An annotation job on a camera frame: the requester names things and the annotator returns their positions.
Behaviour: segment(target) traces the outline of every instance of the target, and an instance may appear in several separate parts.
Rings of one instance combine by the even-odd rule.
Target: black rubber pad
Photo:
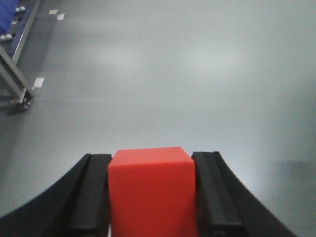
[[[111,155],[92,155],[68,224],[68,235],[107,236],[109,228],[108,164]]]
[[[244,236],[243,223],[213,153],[193,153],[200,237]]]

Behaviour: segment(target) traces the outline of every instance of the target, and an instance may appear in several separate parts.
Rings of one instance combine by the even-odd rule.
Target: red block
[[[180,147],[120,150],[108,166],[113,237],[197,237],[195,164]]]

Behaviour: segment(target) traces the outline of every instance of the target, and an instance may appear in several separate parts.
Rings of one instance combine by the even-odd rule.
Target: white ball
[[[12,35],[11,35],[11,34],[6,34],[6,35],[5,35],[5,38],[6,38],[7,40],[9,40],[9,39],[12,38]]]

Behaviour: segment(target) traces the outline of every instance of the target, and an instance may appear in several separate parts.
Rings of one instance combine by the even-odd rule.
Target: metal frame
[[[27,38],[27,36],[28,36],[28,34],[30,32],[31,26],[33,24],[33,21],[35,19],[36,13],[37,13],[37,11],[39,9],[39,6],[40,6],[41,0],[33,0],[33,1],[34,1],[33,7],[30,8],[31,14],[28,17],[28,20],[27,20],[27,23],[26,23],[25,27],[23,28],[23,32],[22,32],[21,37],[19,39],[16,39],[16,40],[18,40],[17,47],[14,50],[13,55],[11,55],[12,61],[15,64],[17,64],[17,62],[18,62],[18,60],[20,58],[20,55],[21,55],[21,52],[22,52],[22,48],[24,46],[24,43],[25,43],[26,38]]]
[[[33,89],[26,81],[20,70],[12,62],[4,48],[0,45],[0,76],[6,82],[6,89],[13,96],[12,102],[22,104],[28,92],[31,98],[34,97]]]

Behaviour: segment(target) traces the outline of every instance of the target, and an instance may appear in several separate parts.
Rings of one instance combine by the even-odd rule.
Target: caster wheel
[[[26,111],[30,108],[30,105],[31,105],[31,95],[29,94],[28,91],[26,91],[22,103],[18,104],[17,106],[21,110]]]

